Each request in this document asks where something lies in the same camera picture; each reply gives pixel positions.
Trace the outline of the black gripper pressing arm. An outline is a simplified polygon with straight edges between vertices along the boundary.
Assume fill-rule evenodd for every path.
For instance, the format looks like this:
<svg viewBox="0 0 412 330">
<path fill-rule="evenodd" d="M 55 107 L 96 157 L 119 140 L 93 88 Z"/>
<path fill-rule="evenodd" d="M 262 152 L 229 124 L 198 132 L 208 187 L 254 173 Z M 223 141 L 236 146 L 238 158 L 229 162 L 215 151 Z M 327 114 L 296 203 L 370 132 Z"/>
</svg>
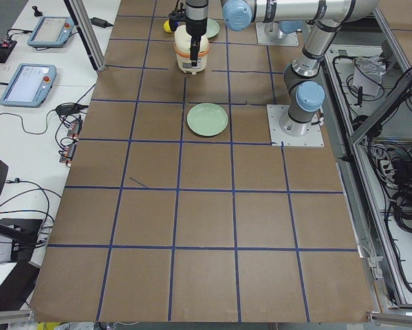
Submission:
<svg viewBox="0 0 412 330">
<path fill-rule="evenodd" d="M 199 38 L 206 33 L 208 19 L 208 0 L 185 1 L 186 31 L 191 35 L 190 60 L 197 66 L 199 54 Z"/>
</svg>

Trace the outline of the robot arm near yellow toy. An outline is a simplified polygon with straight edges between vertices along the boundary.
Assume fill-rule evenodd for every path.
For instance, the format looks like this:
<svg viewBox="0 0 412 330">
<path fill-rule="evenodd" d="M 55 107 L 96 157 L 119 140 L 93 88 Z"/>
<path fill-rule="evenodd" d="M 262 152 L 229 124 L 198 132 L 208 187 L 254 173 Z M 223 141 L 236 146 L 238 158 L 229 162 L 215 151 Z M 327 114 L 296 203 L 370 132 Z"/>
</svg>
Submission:
<svg viewBox="0 0 412 330">
<path fill-rule="evenodd" d="M 227 26 L 241 31 L 251 23 L 307 21 L 314 24 L 302 54 L 292 62 L 293 71 L 314 77 L 319 63 L 342 24 L 370 14 L 377 1 L 222 1 Z"/>
</svg>

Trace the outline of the second white robot base plate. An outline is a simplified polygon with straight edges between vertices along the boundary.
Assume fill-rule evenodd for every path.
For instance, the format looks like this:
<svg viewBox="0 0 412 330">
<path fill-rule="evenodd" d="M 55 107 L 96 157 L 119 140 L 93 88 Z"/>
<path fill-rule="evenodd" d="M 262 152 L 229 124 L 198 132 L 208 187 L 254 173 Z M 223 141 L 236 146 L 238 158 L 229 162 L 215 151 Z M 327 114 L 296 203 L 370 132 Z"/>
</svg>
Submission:
<svg viewBox="0 0 412 330">
<path fill-rule="evenodd" d="M 296 32 L 300 29 L 300 21 L 258 22 L 256 23 L 257 43 L 259 45 L 297 47 L 299 40 Z"/>
</svg>

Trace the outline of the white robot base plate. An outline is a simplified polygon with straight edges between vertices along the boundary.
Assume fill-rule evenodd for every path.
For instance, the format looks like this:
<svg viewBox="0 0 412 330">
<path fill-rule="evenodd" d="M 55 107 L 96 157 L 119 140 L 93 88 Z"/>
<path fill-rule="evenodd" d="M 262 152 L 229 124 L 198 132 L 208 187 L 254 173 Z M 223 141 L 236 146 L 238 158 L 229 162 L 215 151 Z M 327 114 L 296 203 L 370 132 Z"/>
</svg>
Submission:
<svg viewBox="0 0 412 330">
<path fill-rule="evenodd" d="M 321 126 L 317 115 L 307 123 L 298 123 L 291 119 L 288 104 L 268 104 L 268 124 L 270 140 L 273 146 L 293 146 L 301 148 L 324 147 Z"/>
</svg>

